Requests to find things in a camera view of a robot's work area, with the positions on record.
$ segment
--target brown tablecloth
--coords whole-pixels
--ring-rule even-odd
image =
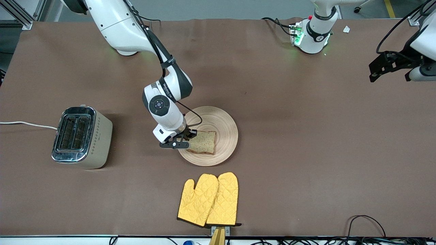
[[[436,84],[406,82],[406,71],[368,79],[396,21],[339,20],[315,55],[262,20],[154,24],[194,84],[183,103],[238,125],[235,152],[216,167],[159,148],[141,100],[161,74],[153,54],[118,55],[94,23],[34,23],[0,88],[1,121],[57,126],[86,104],[112,120],[112,144],[104,168],[75,169],[51,159],[54,130],[0,126],[0,233],[209,234],[176,220],[183,184],[232,171],[243,223],[233,235],[344,235],[356,214],[388,236],[434,235]],[[382,50],[416,30],[401,25]],[[352,235],[380,232],[362,219]]]

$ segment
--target toaster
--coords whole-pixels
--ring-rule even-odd
[[[101,168],[106,162],[111,138],[109,119],[89,106],[70,107],[59,121],[51,157],[57,163],[84,169]]]

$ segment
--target floor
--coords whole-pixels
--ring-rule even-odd
[[[341,6],[341,15],[344,19],[398,18],[405,16],[423,1],[373,0],[358,14],[354,13],[356,5]],[[262,17],[288,19],[307,17],[312,15],[314,10],[309,0],[131,0],[131,2],[141,15],[161,20],[260,19]],[[0,20],[5,19],[10,19],[10,16],[5,16],[5,13],[0,11]],[[63,7],[59,0],[53,0],[45,21],[92,21],[92,18],[75,14]],[[11,54],[5,53],[14,52],[20,33],[19,28],[0,28],[0,68],[3,70],[7,70],[12,58]]]

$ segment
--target round plate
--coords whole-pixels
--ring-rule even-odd
[[[191,129],[217,132],[215,154],[196,154],[187,150],[179,150],[180,155],[190,163],[199,166],[214,166],[224,162],[231,156],[238,143],[238,128],[235,121],[227,112],[213,106],[202,106],[193,111],[203,118],[203,122],[198,126],[190,127]],[[199,118],[192,112],[188,112],[185,118],[188,125],[199,121]]]

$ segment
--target yellow oven mitt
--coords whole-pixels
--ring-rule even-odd
[[[208,226],[235,226],[238,206],[238,179],[231,173],[218,177],[218,193],[206,221]]]
[[[204,227],[218,191],[218,179],[202,174],[194,189],[194,180],[187,180],[180,200],[178,220]]]

